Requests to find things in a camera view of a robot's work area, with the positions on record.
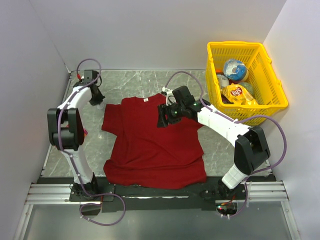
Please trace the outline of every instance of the gray marble floor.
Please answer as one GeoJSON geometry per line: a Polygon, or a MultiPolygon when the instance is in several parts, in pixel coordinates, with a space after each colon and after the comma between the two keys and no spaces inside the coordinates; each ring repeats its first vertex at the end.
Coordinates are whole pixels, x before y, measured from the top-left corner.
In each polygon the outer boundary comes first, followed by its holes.
{"type": "MultiPolygon", "coordinates": [[[[174,70],[104,70],[101,74],[102,85],[99,88],[105,96],[105,104],[120,104],[123,98],[140,97],[147,98],[161,92],[168,78],[175,73],[174,70]]],[[[204,99],[209,100],[204,70],[191,70],[205,89],[204,99]]],[[[71,74],[71,84],[68,89],[69,95],[72,86],[77,81],[76,74],[71,74]]],[[[196,99],[200,96],[197,83],[188,75],[180,73],[169,84],[170,89],[182,85],[188,86],[196,99]]],[[[89,103],[83,108],[82,123],[88,135],[84,141],[84,151],[89,166],[96,176],[105,176],[103,166],[111,156],[116,136],[102,131],[101,125],[105,109],[97,109],[89,103]]],[[[198,130],[198,138],[204,151],[203,161],[207,176],[223,176],[233,165],[233,146],[215,131],[204,126],[198,130]]],[[[55,147],[52,147],[43,171],[44,177],[71,177],[71,169],[55,147]]]]}

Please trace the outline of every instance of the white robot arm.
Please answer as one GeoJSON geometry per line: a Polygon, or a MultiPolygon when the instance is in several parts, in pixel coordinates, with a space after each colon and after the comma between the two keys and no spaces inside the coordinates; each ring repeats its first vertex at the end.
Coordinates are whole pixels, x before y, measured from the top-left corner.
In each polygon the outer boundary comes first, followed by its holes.
{"type": "Polygon", "coordinates": [[[93,181],[94,177],[94,172],[88,165],[82,146],[85,139],[85,132],[81,122],[81,112],[88,102],[90,102],[92,106],[99,107],[105,98],[95,83],[84,87],[97,76],[98,72],[85,70],[84,77],[73,86],[70,96],[60,106],[51,108],[47,112],[50,143],[56,146],[65,156],[71,167],[74,183],[79,185],[80,178],[84,184],[89,184],[93,181]],[[67,108],[63,112],[61,123],[67,122],[68,125],[61,127],[61,140],[63,149],[67,150],[67,153],[59,147],[57,128],[59,113],[65,105],[67,105],[67,108]],[[72,155],[78,174],[72,164],[70,154],[72,155]]]}
{"type": "Polygon", "coordinates": [[[158,127],[176,124],[182,117],[187,117],[208,126],[234,146],[234,164],[222,178],[222,191],[233,190],[270,157],[261,127],[236,123],[237,120],[218,111],[207,101],[205,107],[200,100],[195,100],[186,86],[164,90],[168,96],[174,97],[174,101],[167,100],[166,104],[158,106],[158,127]]]}

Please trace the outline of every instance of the lays chips bag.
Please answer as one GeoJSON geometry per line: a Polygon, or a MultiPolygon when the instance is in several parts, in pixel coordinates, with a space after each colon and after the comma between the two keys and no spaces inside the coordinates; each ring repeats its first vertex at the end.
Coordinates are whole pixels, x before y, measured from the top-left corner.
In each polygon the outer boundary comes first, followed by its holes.
{"type": "Polygon", "coordinates": [[[224,87],[221,91],[222,94],[235,105],[258,105],[248,90],[239,84],[231,84],[224,87]]]}

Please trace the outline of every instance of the plastic basket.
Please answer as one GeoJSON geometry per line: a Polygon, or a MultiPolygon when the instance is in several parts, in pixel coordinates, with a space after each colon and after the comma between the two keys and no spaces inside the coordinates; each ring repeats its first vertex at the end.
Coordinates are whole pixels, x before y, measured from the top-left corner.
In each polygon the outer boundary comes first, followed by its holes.
{"type": "MultiPolygon", "coordinates": [[[[288,100],[271,66],[265,47],[258,42],[223,41],[209,42],[205,79],[211,104],[233,119],[243,120],[254,115],[271,116],[288,106],[288,100]],[[249,71],[246,82],[254,89],[258,106],[233,105],[222,102],[216,73],[222,73],[228,59],[242,61],[249,71]]],[[[256,126],[265,118],[255,118],[245,124],[256,126]]]]}

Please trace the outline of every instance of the white wall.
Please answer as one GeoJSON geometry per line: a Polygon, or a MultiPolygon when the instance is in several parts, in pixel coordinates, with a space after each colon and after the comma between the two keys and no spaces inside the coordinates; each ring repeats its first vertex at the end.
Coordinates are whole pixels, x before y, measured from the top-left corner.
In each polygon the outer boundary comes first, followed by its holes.
{"type": "MultiPolygon", "coordinates": [[[[318,0],[287,0],[264,41],[289,101],[287,111],[276,116],[288,149],[274,171],[285,183],[302,239],[312,240],[320,236],[319,11],[318,0]]],[[[282,140],[272,123],[264,128],[275,162],[282,140]]]]}
{"type": "Polygon", "coordinates": [[[68,73],[28,1],[1,1],[0,36],[0,238],[9,240],[44,164],[47,109],[61,101],[68,73]]]}
{"type": "Polygon", "coordinates": [[[30,0],[70,70],[204,69],[208,42],[262,43],[285,1],[30,0]]]}

